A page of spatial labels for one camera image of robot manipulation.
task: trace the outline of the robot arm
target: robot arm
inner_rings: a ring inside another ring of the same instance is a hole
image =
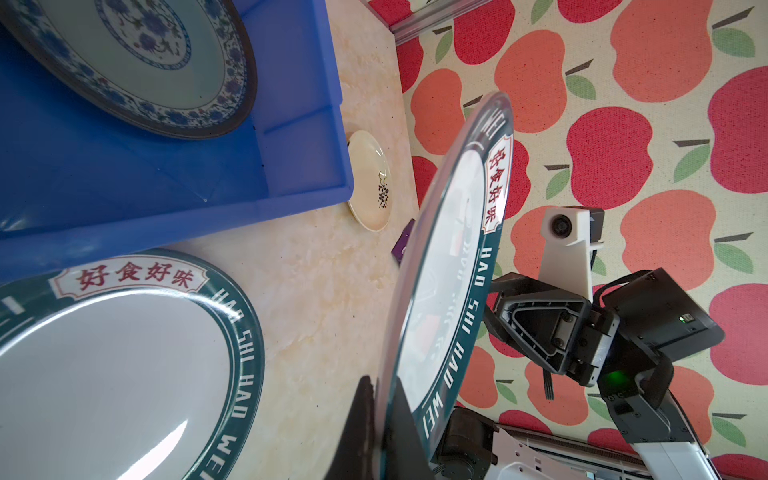
[[[488,331],[541,366],[545,388],[551,374],[597,384],[657,480],[719,478],[669,385],[672,362],[718,344],[723,330],[664,269],[619,279],[613,283],[626,285],[604,297],[605,307],[599,296],[593,303],[591,257],[602,247],[601,228],[602,210],[548,209],[539,278],[511,273],[494,281],[499,296],[485,311]],[[494,453],[503,457],[496,446]]]

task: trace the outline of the red apple print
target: red apple print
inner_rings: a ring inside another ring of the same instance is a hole
[[[541,257],[544,256],[544,237],[541,236],[541,222],[549,208],[535,208],[520,217],[509,235],[515,246],[515,268],[519,273],[531,278],[538,278]]]
[[[397,46],[397,65],[400,68],[402,93],[406,93],[416,83],[423,60],[424,49],[419,43],[419,37]]]
[[[558,0],[558,8],[569,22],[588,23],[603,18],[620,3],[621,0]]]
[[[614,78],[637,101],[661,102],[693,90],[712,64],[707,17],[712,0],[633,0],[611,32]]]
[[[502,355],[510,356],[513,359],[519,359],[525,356],[522,353],[510,347],[509,345],[507,345],[506,343],[497,339],[493,335],[488,335],[488,339],[491,340],[491,345],[493,345],[493,348],[495,348],[496,351],[498,351]]]
[[[749,385],[768,385],[768,323],[765,304],[768,285],[748,283],[718,293],[710,315],[725,332],[710,357],[720,373]]]
[[[477,65],[496,55],[507,41],[515,7],[510,0],[491,0],[453,21],[453,48],[459,60]]]
[[[509,425],[519,429],[533,430],[534,432],[552,435],[552,431],[547,427],[547,424],[530,413],[521,410],[507,410],[498,416],[498,422],[502,425]]]
[[[731,475],[744,480],[765,480],[768,478],[768,462],[749,455],[731,453],[712,458],[712,463],[721,475]]]
[[[445,155],[464,125],[462,79],[447,68],[435,70],[416,87],[411,98],[413,128],[424,150]]]
[[[528,151],[523,144],[515,140],[512,148],[512,172],[509,177],[509,194],[504,220],[518,214],[528,194],[531,193],[531,180],[528,179]]]
[[[709,198],[689,190],[646,198],[621,221],[627,241],[624,265],[631,272],[663,267],[683,290],[696,288],[714,268],[710,233],[715,215]]]
[[[462,383],[459,395],[465,403],[479,409],[490,409],[496,405],[498,391],[496,381],[493,378],[496,365],[490,353],[475,346],[469,367]]]
[[[571,189],[586,207],[618,207],[640,192],[654,162],[648,155],[650,123],[629,108],[595,108],[568,130],[573,159]]]
[[[565,375],[553,375],[554,400],[547,400],[541,367],[530,362],[525,367],[525,378],[528,379],[528,399],[546,419],[560,425],[579,425],[587,419],[589,406],[583,386]]]
[[[709,116],[717,183],[742,194],[768,192],[768,67],[730,79],[712,97]]]
[[[371,0],[368,5],[390,26],[411,16],[411,2],[408,0]]]
[[[437,167],[424,157],[413,156],[411,160],[413,162],[413,177],[416,180],[416,200],[419,201],[419,208],[421,208]]]
[[[488,295],[488,298],[485,299],[485,305],[488,305],[488,308],[493,310],[493,306],[496,304],[497,298],[498,298],[498,293],[490,293]]]
[[[603,449],[615,450],[629,454],[637,454],[632,446],[624,440],[621,432],[616,429],[599,429],[590,433],[587,437],[587,443]]]
[[[698,372],[675,366],[670,391],[685,410],[690,426],[699,435],[701,443],[709,442],[712,437],[710,404],[715,398],[712,383]]]
[[[535,134],[560,120],[568,102],[563,77],[565,43],[537,30],[513,43],[496,65],[495,81],[515,113],[515,130]]]

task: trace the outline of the apple patterned fabric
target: apple patterned fabric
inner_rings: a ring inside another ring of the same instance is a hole
[[[594,284],[662,266],[725,330],[676,363],[671,389],[721,472],[742,478],[768,478],[765,25],[753,0],[492,0],[397,48],[419,203],[473,106],[509,94],[495,274],[538,275],[547,206],[606,209]],[[460,403],[632,452],[597,388],[553,380],[547,401],[541,369],[483,329]]]
[[[384,19],[387,25],[392,26],[401,20],[405,20],[413,12],[426,7],[427,2],[429,0],[370,0],[368,3]]]

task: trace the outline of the green led light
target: green led light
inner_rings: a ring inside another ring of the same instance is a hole
[[[624,390],[632,383],[632,381],[627,376],[627,374],[622,372],[621,370],[616,370],[615,372],[608,373],[605,376],[605,382],[611,388],[614,388],[616,390]]]

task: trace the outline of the marble countertop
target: marble countertop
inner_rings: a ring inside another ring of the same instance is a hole
[[[360,0],[326,0],[347,135],[379,141],[392,173],[381,232],[346,204],[171,246],[227,272],[261,322],[266,374],[230,480],[322,478],[361,376],[379,370],[398,266],[390,250],[418,213],[395,40]]]

